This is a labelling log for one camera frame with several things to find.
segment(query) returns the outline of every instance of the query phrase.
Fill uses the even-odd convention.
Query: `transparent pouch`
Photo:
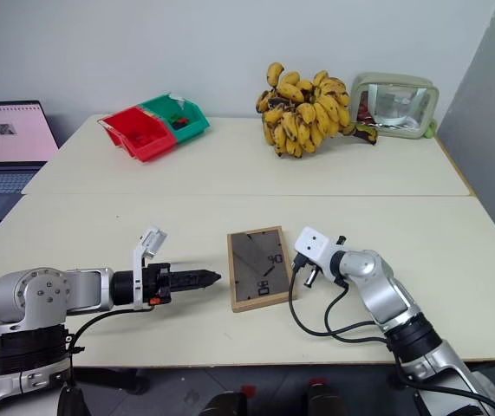
[[[418,139],[432,121],[438,95],[425,78],[361,74],[351,92],[351,119],[376,127],[382,135]]]

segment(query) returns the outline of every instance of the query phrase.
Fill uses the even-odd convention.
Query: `laptop screen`
[[[57,150],[39,101],[0,102],[0,166],[40,166]]]

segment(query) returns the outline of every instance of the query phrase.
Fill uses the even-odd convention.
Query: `clock face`
[[[231,235],[236,302],[287,292],[290,286],[278,230]]]

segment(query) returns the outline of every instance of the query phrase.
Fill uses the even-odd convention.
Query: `white wall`
[[[425,76],[442,119],[495,0],[0,0],[0,100],[38,98],[65,139],[90,114],[167,90],[209,115],[254,115],[273,61],[348,84]]]

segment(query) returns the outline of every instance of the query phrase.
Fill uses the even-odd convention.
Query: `banana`
[[[328,113],[326,113],[326,110],[320,104],[319,102],[316,102],[314,104],[315,111],[316,111],[316,126],[318,127],[318,130],[322,133],[323,136],[328,135],[328,128],[329,128],[329,123],[330,123],[330,118],[328,117]]]
[[[350,136],[351,134],[353,134],[353,132],[355,131],[355,123],[354,122],[350,122],[348,123],[347,126],[345,126],[342,130],[342,134],[344,136]]]
[[[315,75],[315,78],[313,78],[313,85],[315,87],[320,87],[320,83],[324,78],[328,78],[328,71],[320,71]]]
[[[285,141],[285,150],[288,151],[289,154],[293,154],[296,152],[296,142],[290,139]]]
[[[282,156],[285,152],[286,152],[286,148],[285,148],[285,145],[278,145],[277,143],[274,145],[274,152],[276,152],[276,154],[278,156]]]
[[[334,100],[334,98],[332,98],[330,95],[323,94],[318,97],[318,100],[316,100],[316,102],[324,107],[330,119],[332,119],[333,121],[340,120],[340,116],[338,114],[340,105],[337,103],[336,100]]]
[[[273,126],[280,121],[280,119],[282,118],[282,114],[282,106],[278,106],[276,108],[268,110],[266,113],[263,114],[264,122]]]
[[[305,101],[307,101],[307,99],[310,97],[310,93],[313,92],[313,83],[309,80],[300,80],[296,84],[296,87],[298,87],[299,90],[303,93]]]
[[[280,74],[283,72],[283,66],[280,62],[273,62],[269,65],[266,71],[266,81],[271,87],[278,85],[280,81]]]
[[[304,143],[310,137],[310,127],[305,124],[301,116],[296,117],[297,141]]]
[[[349,96],[345,92],[345,89],[341,88],[336,83],[329,82],[321,86],[321,94],[332,96],[334,100],[336,100],[342,106],[343,102],[345,102],[345,99],[347,98],[347,103],[349,104]]]
[[[360,139],[366,140],[371,145],[375,145],[378,140],[378,130],[362,123],[355,124],[355,131],[353,132],[353,135]]]
[[[282,126],[285,135],[291,141],[297,141],[296,116],[291,111],[286,111],[282,115]]]
[[[334,82],[335,84],[339,85],[341,88],[343,88],[343,90],[346,90],[345,88],[345,83],[340,80],[339,78],[334,78],[333,76],[329,77],[329,78],[326,78],[322,81],[322,84],[327,84],[329,82]]]
[[[305,141],[305,143],[302,144],[301,147],[307,153],[314,153],[316,150],[315,144],[310,140]]]
[[[272,137],[272,129],[263,121],[263,129],[264,129],[264,139],[266,143],[271,146],[274,146],[274,138]]]
[[[338,111],[340,124],[342,126],[347,126],[349,124],[349,111],[345,107],[338,106]]]
[[[322,135],[316,124],[310,126],[310,141],[315,147],[319,147],[324,141],[324,136]]]
[[[296,143],[296,150],[294,151],[293,155],[298,159],[303,156],[303,147],[301,146],[301,143]]]
[[[282,77],[283,84],[291,84],[295,86],[299,82],[299,73],[297,71],[291,71],[284,74]]]
[[[337,102],[339,102],[340,105],[347,107],[349,105],[348,93],[343,93],[342,95],[340,95],[340,98],[339,98],[339,100],[337,100]]]
[[[340,122],[330,120],[330,125],[328,128],[328,136],[335,137],[340,131]]]
[[[270,91],[263,91],[257,98],[257,104],[255,105],[255,109],[257,113],[264,113],[268,111],[268,99],[269,99]]]
[[[303,121],[307,124],[312,123],[315,120],[316,112],[312,104],[304,102],[296,109],[297,113],[303,117]]]
[[[303,93],[299,88],[295,85],[291,85],[287,82],[282,82],[278,85],[277,92],[288,100],[292,100],[296,103],[302,103],[305,101],[305,97],[303,97]]]
[[[286,139],[285,131],[283,130],[282,123],[280,123],[274,129],[274,142],[278,146],[285,146]]]

